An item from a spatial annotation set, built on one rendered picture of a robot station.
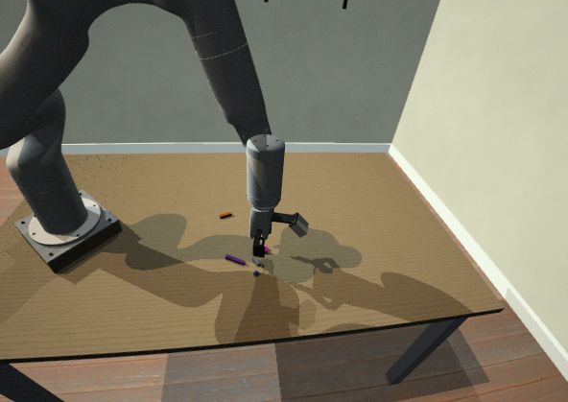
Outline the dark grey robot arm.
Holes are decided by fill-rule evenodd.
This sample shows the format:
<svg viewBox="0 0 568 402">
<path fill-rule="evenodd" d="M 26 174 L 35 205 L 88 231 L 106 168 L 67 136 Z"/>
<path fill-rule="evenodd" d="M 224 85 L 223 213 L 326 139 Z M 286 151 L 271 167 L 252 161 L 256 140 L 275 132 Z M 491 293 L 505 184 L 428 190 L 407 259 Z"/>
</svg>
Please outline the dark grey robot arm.
<svg viewBox="0 0 568 402">
<path fill-rule="evenodd" d="M 101 220 L 99 205 L 81 198 L 61 152 L 59 86 L 83 58 L 94 20 L 131 3 L 183 20 L 220 110 L 245 149 L 249 203 L 269 208 L 281 200 L 285 143 L 272 135 L 235 0 L 28 0 L 0 54 L 0 150 L 10 147 L 6 165 L 34 212 L 29 234 L 40 245 L 77 242 Z"/>
</svg>

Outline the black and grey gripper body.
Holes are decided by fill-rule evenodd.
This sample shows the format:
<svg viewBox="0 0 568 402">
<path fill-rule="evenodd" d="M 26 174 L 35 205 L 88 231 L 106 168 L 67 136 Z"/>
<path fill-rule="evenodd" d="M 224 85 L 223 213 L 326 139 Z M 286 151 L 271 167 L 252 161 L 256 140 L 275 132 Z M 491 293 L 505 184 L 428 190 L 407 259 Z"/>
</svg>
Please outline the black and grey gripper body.
<svg viewBox="0 0 568 402">
<path fill-rule="evenodd" d="M 262 230 L 262 236 L 266 241 L 268 239 L 270 229 L 272 226 L 271 218 L 274 212 L 274 208 L 278 206 L 275 205 L 269 208 L 260 208 L 252 204 L 250 211 L 250 221 L 249 221 L 249 238 L 253 239 L 256 235 L 256 230 Z"/>
</svg>

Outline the purple rod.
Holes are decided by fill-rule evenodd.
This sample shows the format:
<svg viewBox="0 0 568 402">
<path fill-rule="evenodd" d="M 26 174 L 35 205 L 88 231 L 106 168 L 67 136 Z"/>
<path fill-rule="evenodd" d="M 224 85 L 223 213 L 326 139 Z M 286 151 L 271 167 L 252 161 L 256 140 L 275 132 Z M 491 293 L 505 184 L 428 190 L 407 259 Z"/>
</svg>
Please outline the purple rod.
<svg viewBox="0 0 568 402">
<path fill-rule="evenodd" d="M 244 261 L 244 260 L 235 258 L 235 257 L 230 256 L 230 255 L 226 255 L 225 259 L 226 259 L 226 260 L 229 260 L 229 261 L 232 261 L 232 262 L 235 262 L 235 263 L 237 263 L 237 264 L 243 265 L 243 266 L 245 265 L 245 261 Z"/>
</svg>

